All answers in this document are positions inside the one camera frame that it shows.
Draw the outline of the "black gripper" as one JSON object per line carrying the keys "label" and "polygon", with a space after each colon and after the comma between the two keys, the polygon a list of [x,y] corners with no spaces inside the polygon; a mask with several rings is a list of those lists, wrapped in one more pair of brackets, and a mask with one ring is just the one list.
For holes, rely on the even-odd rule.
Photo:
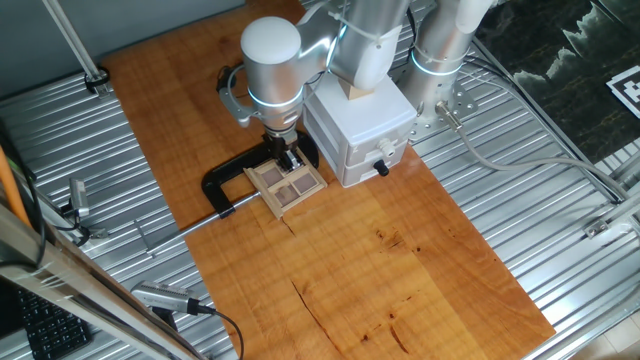
{"label": "black gripper", "polygon": [[277,157],[276,162],[282,169],[292,172],[302,165],[299,157],[294,153],[298,146],[298,136],[294,135],[287,140],[283,137],[263,135],[264,143],[272,157]]}

